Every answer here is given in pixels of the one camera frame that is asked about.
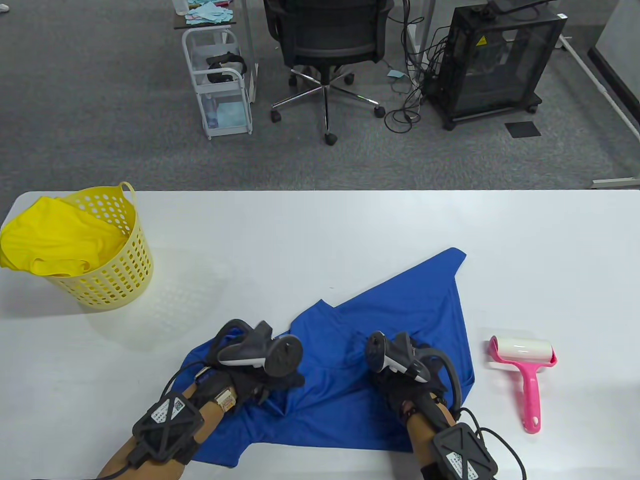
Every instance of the blue t-shirt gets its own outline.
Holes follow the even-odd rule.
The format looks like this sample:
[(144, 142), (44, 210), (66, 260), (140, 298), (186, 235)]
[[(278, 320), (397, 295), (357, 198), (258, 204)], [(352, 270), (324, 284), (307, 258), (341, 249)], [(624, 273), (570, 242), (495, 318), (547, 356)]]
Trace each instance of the blue t-shirt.
[[(302, 341), (298, 370), (305, 386), (275, 392), (262, 406), (246, 404), (225, 417), (195, 460), (234, 467), (242, 452), (258, 442), (412, 451), (406, 428), (371, 385), (365, 345), (377, 330), (390, 338), (409, 332), (419, 344), (445, 351), (465, 399), (475, 379), (454, 279), (464, 259), (463, 252), (450, 248), (338, 307), (321, 300), (300, 314), (289, 333)], [(209, 344), (192, 350), (183, 365), (202, 360)], [(199, 369), (185, 372), (173, 388), (185, 390)], [(451, 404), (446, 371), (440, 377)]]

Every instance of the gray carpet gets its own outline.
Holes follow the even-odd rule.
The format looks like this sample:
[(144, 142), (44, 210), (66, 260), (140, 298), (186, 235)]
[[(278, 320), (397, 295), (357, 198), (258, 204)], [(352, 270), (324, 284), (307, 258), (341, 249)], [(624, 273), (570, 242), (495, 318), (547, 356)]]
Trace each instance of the gray carpet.
[[(398, 135), (367, 106), (334, 97), (339, 140), (328, 147), (318, 97), (283, 108), (274, 125), (269, 104), (291, 91), (255, 2), (254, 133), (212, 141), (202, 133), (169, 0), (10, 2), (12, 11), (0, 15), (0, 219), (25, 191), (123, 179), (138, 189), (551, 189), (640, 171), (637, 141), (563, 51), (540, 82), (536, 116), (514, 113), (445, 132), (424, 106), (420, 124)], [(563, 4), (576, 12), (567, 33), (584, 51), (615, 2)], [(386, 60), (396, 68), (399, 32), (390, 22)], [(389, 88), (387, 70), (356, 65), (351, 88), (392, 109), (401, 96)], [(521, 120), (534, 120), (542, 137), (511, 138), (505, 122)]]

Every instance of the yellow basket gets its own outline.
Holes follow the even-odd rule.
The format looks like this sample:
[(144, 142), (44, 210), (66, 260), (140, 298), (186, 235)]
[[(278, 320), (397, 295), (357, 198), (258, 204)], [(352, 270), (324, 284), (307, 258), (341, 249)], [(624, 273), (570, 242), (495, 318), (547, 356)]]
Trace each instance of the yellow basket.
[[(133, 204), (124, 195), (127, 186)], [(118, 227), (128, 237), (118, 255), (105, 265), (80, 276), (47, 276), (83, 305), (98, 310), (122, 307), (145, 291), (154, 272), (147, 240), (136, 211), (136, 192), (128, 182), (116, 187), (94, 187), (61, 198), (96, 218)]]

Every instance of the black floor mat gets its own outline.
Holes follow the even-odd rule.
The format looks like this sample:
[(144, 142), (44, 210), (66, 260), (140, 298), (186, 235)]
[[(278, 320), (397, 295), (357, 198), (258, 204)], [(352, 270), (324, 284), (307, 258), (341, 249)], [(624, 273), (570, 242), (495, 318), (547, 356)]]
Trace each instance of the black floor mat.
[(542, 137), (542, 133), (536, 128), (533, 122), (515, 122), (504, 124), (514, 138)]

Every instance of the chair caster wheel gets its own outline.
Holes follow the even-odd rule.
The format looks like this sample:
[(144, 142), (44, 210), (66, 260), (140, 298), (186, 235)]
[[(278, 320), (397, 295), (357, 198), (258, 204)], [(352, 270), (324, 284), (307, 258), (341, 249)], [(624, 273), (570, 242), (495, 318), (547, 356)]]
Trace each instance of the chair caster wheel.
[(337, 142), (337, 141), (338, 141), (338, 137), (336, 137), (334, 134), (332, 134), (332, 133), (325, 133), (324, 134), (324, 142), (327, 145), (329, 145), (329, 146), (334, 145), (335, 142)]

